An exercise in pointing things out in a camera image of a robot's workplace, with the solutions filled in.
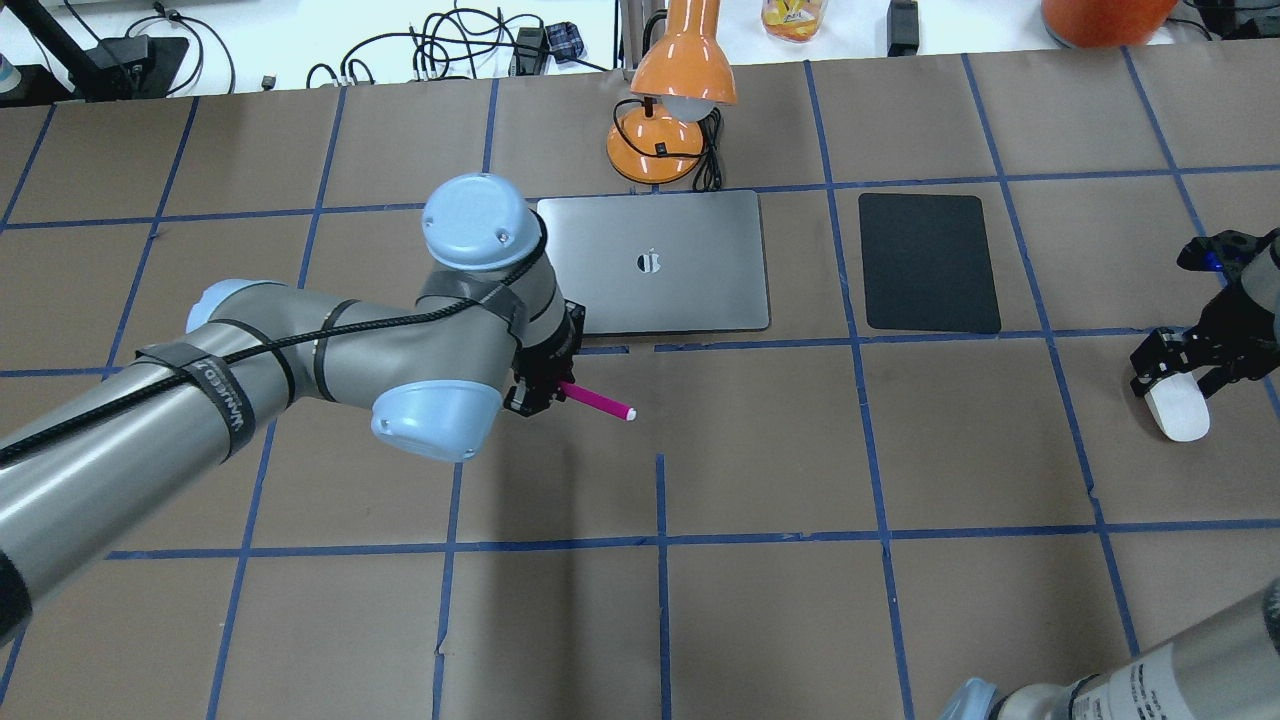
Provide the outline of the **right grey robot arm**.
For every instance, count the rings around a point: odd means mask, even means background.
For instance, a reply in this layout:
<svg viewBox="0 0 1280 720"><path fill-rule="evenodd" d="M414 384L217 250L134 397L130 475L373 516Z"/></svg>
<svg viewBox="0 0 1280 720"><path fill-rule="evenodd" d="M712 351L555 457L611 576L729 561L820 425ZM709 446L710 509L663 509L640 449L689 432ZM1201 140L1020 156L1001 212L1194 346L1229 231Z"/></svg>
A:
<svg viewBox="0 0 1280 720"><path fill-rule="evenodd" d="M1178 256L1225 286L1187 331L1158 328L1130 356L1135 397L1175 442L1210 430L1208 400L1222 387L1277 368L1277 232L1197 237ZM946 719L1275 719L1279 715L1276 580L1146 651L1129 664L1066 685L1004 693L972 678Z"/></svg>

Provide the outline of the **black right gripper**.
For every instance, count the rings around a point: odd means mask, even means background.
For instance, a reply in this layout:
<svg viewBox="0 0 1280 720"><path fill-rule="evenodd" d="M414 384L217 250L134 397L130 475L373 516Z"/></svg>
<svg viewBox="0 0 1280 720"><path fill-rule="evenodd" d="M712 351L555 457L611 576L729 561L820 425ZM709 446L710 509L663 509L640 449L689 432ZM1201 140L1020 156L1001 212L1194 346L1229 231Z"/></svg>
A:
<svg viewBox="0 0 1280 720"><path fill-rule="evenodd" d="M1194 237L1181 249L1180 268L1221 272L1228 284L1185 334L1155 328L1133 351L1135 397L1146 397L1161 380L1194 366L1210 369L1197 380L1204 400L1229 384L1260 380L1277 369L1277 234L1279 229L1263 236L1224 231Z"/></svg>

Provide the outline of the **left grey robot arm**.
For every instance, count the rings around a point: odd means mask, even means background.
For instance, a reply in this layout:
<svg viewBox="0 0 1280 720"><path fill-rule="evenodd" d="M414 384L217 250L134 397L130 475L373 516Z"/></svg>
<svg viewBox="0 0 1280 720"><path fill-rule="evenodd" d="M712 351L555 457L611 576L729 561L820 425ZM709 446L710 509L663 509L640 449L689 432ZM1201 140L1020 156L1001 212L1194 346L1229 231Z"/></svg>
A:
<svg viewBox="0 0 1280 720"><path fill-rule="evenodd" d="M412 309L221 281L186 332L3 441L3 641L198 477L302 398L362 407L402 451L466 462L503 410L563 398L586 310L566 299L547 223L506 178L428 199L434 268Z"/></svg>

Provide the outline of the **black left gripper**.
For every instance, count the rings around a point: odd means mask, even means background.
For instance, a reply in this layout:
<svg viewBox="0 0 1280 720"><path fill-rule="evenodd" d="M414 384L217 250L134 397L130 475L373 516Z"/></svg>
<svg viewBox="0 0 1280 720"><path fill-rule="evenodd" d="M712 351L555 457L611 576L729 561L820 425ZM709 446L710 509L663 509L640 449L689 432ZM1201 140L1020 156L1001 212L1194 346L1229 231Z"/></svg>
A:
<svg viewBox="0 0 1280 720"><path fill-rule="evenodd" d="M504 410L530 418L567 400L561 382L576 382L573 360L582 347L586 316L584 305L564 300L559 327L545 341L515 355L515 383L503 398Z"/></svg>

